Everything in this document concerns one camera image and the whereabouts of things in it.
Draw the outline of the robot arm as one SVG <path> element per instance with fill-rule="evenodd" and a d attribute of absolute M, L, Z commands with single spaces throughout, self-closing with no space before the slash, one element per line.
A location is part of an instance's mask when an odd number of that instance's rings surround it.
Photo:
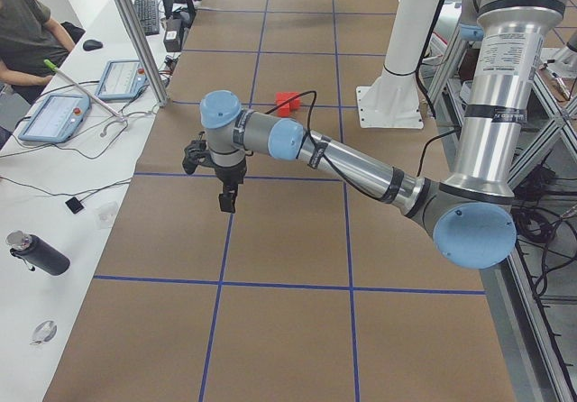
<path fill-rule="evenodd" d="M 482 38 L 455 161 L 428 173 L 417 167 L 435 120 L 420 111 L 415 74 L 444 0 L 400 0 L 383 64 L 356 90 L 341 138 L 315 131 L 313 111 L 297 120 L 246 107 L 228 90 L 203 97 L 197 161 L 220 179 L 221 209 L 234 210 L 251 156 L 300 162 L 398 210 L 456 265 L 505 260 L 517 239 L 508 174 L 545 38 L 568 0 L 462 1 L 460 23 Z"/>

